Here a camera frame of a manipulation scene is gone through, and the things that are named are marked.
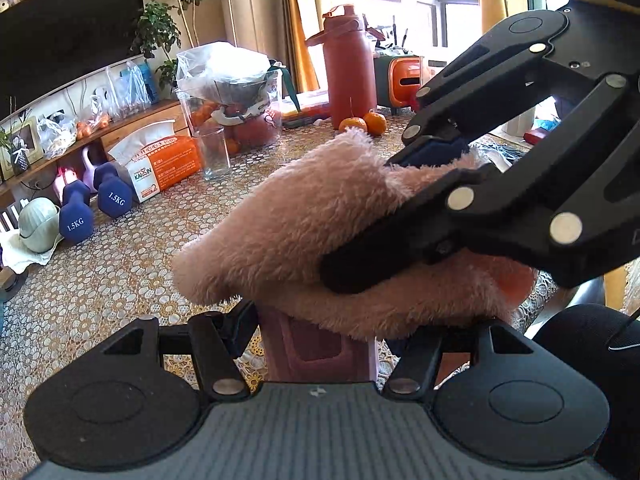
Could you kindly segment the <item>orange tangerine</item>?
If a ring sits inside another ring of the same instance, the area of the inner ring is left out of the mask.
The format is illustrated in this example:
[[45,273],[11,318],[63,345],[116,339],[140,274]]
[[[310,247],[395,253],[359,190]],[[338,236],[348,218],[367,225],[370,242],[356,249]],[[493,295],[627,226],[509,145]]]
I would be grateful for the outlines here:
[[367,123],[360,117],[347,117],[338,125],[339,132],[346,132],[349,128],[360,129],[363,132],[368,132]]
[[378,138],[386,133],[387,122],[384,115],[370,110],[370,112],[367,112],[362,119],[367,126],[367,132],[370,136]]

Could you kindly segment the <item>orange storage box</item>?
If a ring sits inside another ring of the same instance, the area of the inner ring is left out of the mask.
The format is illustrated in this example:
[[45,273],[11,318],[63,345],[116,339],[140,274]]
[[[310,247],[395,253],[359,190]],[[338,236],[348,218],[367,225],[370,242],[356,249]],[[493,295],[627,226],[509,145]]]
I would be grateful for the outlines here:
[[401,108],[418,109],[416,92],[424,83],[428,70],[419,55],[379,55],[374,59],[376,102],[388,107],[393,115]]

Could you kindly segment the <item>red water bottle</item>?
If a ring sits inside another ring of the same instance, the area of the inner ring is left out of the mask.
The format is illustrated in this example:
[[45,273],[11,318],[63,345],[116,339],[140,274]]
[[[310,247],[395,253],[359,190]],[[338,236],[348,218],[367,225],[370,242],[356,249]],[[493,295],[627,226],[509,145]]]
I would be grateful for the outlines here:
[[373,47],[363,19],[352,4],[344,4],[342,14],[336,14],[337,9],[323,14],[323,28],[306,39],[307,47],[322,47],[335,129],[344,119],[363,118],[378,105]]

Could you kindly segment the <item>clear drinking glass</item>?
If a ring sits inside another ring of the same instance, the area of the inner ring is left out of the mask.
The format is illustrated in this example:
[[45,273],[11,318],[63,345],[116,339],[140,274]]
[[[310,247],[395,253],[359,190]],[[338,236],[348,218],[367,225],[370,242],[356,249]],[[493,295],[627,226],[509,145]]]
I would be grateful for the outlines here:
[[203,176],[206,181],[214,180],[230,170],[230,159],[224,136],[224,128],[216,122],[204,122],[195,131],[194,140],[198,144]]

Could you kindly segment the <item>blue dumbbell right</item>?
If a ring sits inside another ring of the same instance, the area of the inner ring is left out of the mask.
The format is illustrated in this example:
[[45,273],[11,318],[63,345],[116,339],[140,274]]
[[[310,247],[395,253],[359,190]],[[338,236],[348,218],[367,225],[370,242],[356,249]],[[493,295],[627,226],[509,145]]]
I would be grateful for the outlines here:
[[116,219],[130,211],[134,201],[132,189],[111,162],[96,167],[93,186],[98,192],[98,208],[104,214]]

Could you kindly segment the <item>blue dumbbell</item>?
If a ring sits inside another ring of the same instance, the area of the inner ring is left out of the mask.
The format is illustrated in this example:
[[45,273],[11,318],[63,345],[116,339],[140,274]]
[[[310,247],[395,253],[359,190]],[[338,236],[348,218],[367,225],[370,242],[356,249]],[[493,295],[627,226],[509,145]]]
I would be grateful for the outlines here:
[[65,185],[60,209],[60,234],[79,244],[93,234],[94,214],[90,207],[90,190],[81,180]]
[[104,214],[116,219],[130,211],[134,201],[132,189],[111,162],[96,167],[93,186],[98,192],[98,208]]

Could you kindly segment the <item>blue dumbbell left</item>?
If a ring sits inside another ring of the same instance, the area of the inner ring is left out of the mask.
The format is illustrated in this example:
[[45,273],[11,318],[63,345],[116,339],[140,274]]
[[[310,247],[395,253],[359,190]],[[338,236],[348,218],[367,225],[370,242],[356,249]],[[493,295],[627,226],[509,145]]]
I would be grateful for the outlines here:
[[79,244],[93,234],[94,214],[90,207],[90,190],[81,180],[65,185],[60,209],[60,234]]

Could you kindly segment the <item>orange tissue box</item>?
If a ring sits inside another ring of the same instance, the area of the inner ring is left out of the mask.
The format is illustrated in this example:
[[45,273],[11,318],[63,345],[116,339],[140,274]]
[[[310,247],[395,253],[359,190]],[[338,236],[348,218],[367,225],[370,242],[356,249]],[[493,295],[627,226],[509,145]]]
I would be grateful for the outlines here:
[[201,170],[195,141],[175,132],[173,119],[153,122],[123,138],[107,152],[124,167],[139,203]]

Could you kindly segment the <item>plastic bag of fruit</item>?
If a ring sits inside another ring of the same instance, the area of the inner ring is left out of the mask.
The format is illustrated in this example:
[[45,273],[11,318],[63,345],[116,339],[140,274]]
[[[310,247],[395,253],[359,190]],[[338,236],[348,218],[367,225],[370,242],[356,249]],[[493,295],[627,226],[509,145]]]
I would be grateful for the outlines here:
[[175,83],[192,136],[221,133],[231,156],[279,139],[295,90],[281,62],[223,41],[178,53]]

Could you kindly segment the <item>green ceramic pot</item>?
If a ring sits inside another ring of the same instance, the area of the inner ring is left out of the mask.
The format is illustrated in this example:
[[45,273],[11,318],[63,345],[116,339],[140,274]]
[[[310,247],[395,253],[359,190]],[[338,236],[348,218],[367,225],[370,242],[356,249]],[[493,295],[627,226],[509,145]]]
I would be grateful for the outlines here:
[[50,250],[58,237],[60,208],[45,197],[31,200],[20,212],[18,230],[22,243],[32,252]]

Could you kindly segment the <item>white cloth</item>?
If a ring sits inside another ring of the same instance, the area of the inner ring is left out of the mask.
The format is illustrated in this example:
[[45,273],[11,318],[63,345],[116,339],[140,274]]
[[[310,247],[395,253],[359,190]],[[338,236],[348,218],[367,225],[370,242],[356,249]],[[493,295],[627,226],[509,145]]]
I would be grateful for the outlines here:
[[1,241],[2,266],[11,269],[15,274],[22,274],[32,264],[46,266],[62,240],[63,237],[58,236],[49,250],[37,254],[28,249],[18,236],[7,237]]

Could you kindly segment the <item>green potted tree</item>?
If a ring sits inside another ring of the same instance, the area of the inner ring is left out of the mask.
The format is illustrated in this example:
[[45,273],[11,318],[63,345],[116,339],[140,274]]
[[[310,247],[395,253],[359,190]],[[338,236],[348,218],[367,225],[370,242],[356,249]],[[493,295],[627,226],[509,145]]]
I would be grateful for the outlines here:
[[198,47],[200,38],[196,30],[196,11],[204,0],[149,0],[137,20],[132,48],[146,60],[159,53],[163,61],[154,70],[160,90],[173,92],[176,88],[178,61],[171,52],[182,47],[182,34],[186,45]]

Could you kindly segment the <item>black television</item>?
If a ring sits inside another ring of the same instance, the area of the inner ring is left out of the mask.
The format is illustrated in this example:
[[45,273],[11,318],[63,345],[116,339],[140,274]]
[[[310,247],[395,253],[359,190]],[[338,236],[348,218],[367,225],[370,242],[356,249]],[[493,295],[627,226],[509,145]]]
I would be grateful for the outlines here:
[[26,0],[1,13],[1,116],[138,54],[143,0]]

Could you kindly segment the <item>photo frame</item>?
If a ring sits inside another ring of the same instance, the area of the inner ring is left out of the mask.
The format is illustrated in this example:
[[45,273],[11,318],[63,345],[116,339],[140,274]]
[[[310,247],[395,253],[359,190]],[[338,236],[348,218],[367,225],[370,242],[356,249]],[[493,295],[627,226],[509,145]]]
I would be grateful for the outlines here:
[[24,174],[43,159],[35,117],[17,118],[1,126],[1,173],[3,180]]

